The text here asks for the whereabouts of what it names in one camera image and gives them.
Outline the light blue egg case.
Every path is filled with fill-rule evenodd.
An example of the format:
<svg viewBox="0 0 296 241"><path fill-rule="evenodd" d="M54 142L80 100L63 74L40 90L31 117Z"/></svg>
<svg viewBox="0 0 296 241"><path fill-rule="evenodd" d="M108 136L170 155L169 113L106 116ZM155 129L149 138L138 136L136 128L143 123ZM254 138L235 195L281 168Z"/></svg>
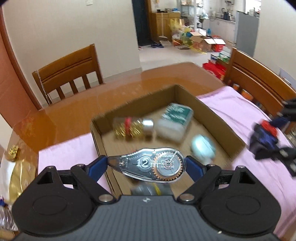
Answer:
<svg viewBox="0 0 296 241"><path fill-rule="evenodd" d="M192 155L203 165L210 164L216 156L214 143L206 136L196 135L191 142Z"/></svg>

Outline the dark blue toy train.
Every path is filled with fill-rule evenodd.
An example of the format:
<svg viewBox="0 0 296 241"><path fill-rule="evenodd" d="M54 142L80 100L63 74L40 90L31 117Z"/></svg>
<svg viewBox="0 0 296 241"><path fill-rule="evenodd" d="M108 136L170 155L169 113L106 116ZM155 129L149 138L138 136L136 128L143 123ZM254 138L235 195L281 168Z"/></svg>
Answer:
<svg viewBox="0 0 296 241"><path fill-rule="evenodd" d="M253 154L261 151L272 151L278 147L278 130L269 121L262 120L253 128L249 141L249 150Z"/></svg>

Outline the correction tape dispenser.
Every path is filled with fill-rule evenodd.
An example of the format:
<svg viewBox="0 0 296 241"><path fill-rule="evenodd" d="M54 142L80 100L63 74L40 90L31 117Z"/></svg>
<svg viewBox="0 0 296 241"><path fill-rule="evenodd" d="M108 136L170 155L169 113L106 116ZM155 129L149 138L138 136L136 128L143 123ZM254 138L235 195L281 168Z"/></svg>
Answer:
<svg viewBox="0 0 296 241"><path fill-rule="evenodd" d="M154 183L175 182L186 169L185 157L174 148L143 148L107 158L108 165L125 176Z"/></svg>

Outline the gold capsule bottle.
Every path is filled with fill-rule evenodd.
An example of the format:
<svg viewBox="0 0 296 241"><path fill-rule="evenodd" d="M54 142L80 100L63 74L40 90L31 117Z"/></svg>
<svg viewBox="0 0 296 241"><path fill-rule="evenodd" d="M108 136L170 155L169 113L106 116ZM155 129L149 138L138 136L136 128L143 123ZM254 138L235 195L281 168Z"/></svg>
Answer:
<svg viewBox="0 0 296 241"><path fill-rule="evenodd" d="M154 132L154 121L151 118L115 118L112 129L116 138L130 140L151 137Z"/></svg>

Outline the grey mouse figurine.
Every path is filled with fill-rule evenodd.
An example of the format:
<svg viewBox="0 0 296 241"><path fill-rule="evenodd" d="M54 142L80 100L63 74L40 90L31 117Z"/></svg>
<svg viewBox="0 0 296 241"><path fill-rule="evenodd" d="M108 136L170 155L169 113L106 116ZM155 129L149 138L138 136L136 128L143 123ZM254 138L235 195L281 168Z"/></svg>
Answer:
<svg viewBox="0 0 296 241"><path fill-rule="evenodd" d="M138 196L160 196L162 192L157 185L144 183L132 187L131 194Z"/></svg>

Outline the wooden chair right side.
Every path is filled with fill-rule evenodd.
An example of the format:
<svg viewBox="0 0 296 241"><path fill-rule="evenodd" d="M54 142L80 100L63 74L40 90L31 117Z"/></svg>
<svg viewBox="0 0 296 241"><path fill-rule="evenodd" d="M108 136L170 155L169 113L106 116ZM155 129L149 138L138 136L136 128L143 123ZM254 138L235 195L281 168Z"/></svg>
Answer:
<svg viewBox="0 0 296 241"><path fill-rule="evenodd" d="M223 82L230 87L238 85L239 93L248 92L269 116L280 112L284 101L295 98L295 90L280 76L236 48L232 49Z"/></svg>

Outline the wooden chair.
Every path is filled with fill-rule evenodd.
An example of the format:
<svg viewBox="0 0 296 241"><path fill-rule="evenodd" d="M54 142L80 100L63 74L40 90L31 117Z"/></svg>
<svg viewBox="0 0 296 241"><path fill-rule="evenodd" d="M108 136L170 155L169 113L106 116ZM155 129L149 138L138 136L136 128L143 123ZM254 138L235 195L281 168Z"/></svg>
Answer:
<svg viewBox="0 0 296 241"><path fill-rule="evenodd" d="M223 82L230 87L238 85L239 93L248 92L269 116L280 112L284 101L295 98L295 90L280 76L236 48L232 49Z"/></svg>
<svg viewBox="0 0 296 241"><path fill-rule="evenodd" d="M98 83L103 84L95 45L91 44L34 71L32 76L46 103L51 105L53 102L49 93L54 90L60 99L65 99L65 94L61 89L64 84L69 84L74 94L78 93L74 83L77 78L82 78L84 87L90 89L87 75L93 72L96 73Z"/></svg>

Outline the pink table cloth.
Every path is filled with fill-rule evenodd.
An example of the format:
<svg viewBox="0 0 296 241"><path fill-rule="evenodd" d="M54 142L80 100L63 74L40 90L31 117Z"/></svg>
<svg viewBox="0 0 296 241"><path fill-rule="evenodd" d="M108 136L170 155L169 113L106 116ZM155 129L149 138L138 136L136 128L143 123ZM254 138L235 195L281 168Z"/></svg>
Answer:
<svg viewBox="0 0 296 241"><path fill-rule="evenodd" d="M245 143L249 141L253 126L268 118L231 87L222 87L200 95L198 99L220 116ZM89 164L97 157L92 135L87 133L39 151L38 171L50 165L58 170L67 170L75 164ZM256 161L247 149L241 152L233 165L246 166L278 200L281 216L275 234L283 237L295 224L295 179L281 162L270 159Z"/></svg>

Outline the gold tissue pack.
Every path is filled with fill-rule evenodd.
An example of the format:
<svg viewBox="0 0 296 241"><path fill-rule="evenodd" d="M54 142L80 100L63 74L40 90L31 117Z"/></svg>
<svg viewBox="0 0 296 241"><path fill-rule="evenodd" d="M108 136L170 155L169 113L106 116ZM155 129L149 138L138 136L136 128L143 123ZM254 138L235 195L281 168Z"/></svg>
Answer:
<svg viewBox="0 0 296 241"><path fill-rule="evenodd" d="M13 204L36 177L36 166L25 159L15 162L1 161L1 197Z"/></svg>

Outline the gold hair clip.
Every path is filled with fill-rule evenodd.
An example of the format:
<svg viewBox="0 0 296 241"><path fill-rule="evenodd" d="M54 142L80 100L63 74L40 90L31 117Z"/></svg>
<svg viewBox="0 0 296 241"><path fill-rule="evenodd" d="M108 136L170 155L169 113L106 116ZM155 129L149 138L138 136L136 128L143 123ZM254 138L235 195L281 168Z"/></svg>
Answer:
<svg viewBox="0 0 296 241"><path fill-rule="evenodd" d="M8 155L9 155L9 160L10 161L15 161L18 153L19 153L19 146L17 145L12 145L11 148L8 151Z"/></svg>

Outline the red gift bag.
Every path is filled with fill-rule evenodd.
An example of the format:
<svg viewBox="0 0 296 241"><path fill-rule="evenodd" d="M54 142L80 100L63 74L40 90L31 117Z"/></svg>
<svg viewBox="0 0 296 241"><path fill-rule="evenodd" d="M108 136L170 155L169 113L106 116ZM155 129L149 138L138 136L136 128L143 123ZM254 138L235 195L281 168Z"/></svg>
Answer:
<svg viewBox="0 0 296 241"><path fill-rule="evenodd" d="M208 63L203 63L202 67L208 72L210 72L212 75L215 75L219 80L224 80L224 76L226 74L225 66L210 61Z"/></svg>

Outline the clear water bottle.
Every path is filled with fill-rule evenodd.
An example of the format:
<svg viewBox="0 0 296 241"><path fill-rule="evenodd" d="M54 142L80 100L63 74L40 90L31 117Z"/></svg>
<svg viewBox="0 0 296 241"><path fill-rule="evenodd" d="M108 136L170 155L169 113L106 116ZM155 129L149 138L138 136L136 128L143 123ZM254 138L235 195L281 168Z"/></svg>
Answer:
<svg viewBox="0 0 296 241"><path fill-rule="evenodd" d="M13 219L12 212L9 206L1 199L0 204L0 223L1 229L17 232L19 229Z"/></svg>

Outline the grey refrigerator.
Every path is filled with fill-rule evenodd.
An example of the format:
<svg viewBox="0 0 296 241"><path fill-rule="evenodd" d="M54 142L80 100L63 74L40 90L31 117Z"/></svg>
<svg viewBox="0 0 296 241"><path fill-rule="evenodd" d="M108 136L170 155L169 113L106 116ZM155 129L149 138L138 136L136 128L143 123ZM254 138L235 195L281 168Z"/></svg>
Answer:
<svg viewBox="0 0 296 241"><path fill-rule="evenodd" d="M259 18L238 11L235 22L235 47L253 57L257 40Z"/></svg>

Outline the brown wooden door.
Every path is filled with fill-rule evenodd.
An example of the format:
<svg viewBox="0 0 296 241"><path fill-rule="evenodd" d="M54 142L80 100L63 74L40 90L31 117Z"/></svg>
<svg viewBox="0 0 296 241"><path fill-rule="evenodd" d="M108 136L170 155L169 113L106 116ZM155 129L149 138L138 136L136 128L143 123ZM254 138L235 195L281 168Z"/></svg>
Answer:
<svg viewBox="0 0 296 241"><path fill-rule="evenodd" d="M13 128L40 109L13 52L1 11L1 115Z"/></svg>

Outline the wooden chair far side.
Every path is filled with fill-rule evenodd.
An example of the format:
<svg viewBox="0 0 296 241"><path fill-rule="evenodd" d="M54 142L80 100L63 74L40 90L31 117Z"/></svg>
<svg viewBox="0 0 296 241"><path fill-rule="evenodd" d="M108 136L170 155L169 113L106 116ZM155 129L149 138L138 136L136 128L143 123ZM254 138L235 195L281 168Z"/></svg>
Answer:
<svg viewBox="0 0 296 241"><path fill-rule="evenodd" d="M77 78L82 78L84 87L90 89L87 75L93 72L96 73L98 83L103 84L95 45L91 44L34 71L32 76L46 103L51 105L53 102L49 93L54 90L60 99L65 99L65 94L61 89L64 84L69 84L74 94L78 93L74 83Z"/></svg>

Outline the open cardboard box on floor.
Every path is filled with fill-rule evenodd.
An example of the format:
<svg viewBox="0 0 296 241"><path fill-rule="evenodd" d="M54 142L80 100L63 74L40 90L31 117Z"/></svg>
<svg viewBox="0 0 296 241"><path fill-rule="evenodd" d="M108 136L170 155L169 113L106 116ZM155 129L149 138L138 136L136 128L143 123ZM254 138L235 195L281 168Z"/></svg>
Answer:
<svg viewBox="0 0 296 241"><path fill-rule="evenodd" d="M226 43L219 36L207 37L200 33L191 33L190 40L192 41L192 47L200 52L221 52Z"/></svg>

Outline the wooden cabinet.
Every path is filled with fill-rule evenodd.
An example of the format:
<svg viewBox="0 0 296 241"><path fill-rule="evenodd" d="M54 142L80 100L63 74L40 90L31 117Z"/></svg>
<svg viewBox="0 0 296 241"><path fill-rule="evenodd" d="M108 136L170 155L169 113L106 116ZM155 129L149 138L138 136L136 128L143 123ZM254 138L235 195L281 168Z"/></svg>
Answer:
<svg viewBox="0 0 296 241"><path fill-rule="evenodd" d="M180 12L169 13L151 13L151 37L153 41L158 41L159 36L165 36L171 42L171 20L179 21L181 17Z"/></svg>

